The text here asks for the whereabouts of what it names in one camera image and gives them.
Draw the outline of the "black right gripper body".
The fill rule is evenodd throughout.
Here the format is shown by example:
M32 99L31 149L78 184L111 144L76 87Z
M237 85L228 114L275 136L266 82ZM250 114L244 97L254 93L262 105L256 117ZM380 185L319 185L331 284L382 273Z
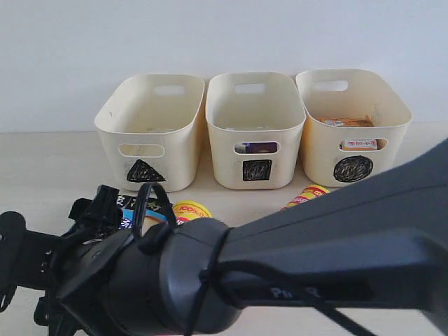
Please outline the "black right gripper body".
M75 217L50 259L51 286L34 312L49 335L166 335L168 312L160 293L160 253L168 221L143 232L151 193L168 214L160 184L143 184L136 197L134 224L119 228L123 212L118 191L105 185Z

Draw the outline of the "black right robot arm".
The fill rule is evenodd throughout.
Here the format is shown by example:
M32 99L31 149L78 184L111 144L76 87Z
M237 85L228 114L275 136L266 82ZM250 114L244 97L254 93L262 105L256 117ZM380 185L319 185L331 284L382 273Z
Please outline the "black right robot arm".
M417 159L241 227L174 215L119 230L115 197L90 205L52 256L35 322L51 335L191 335L250 306L312 307L354 335L341 308L417 309L447 331L447 143Z

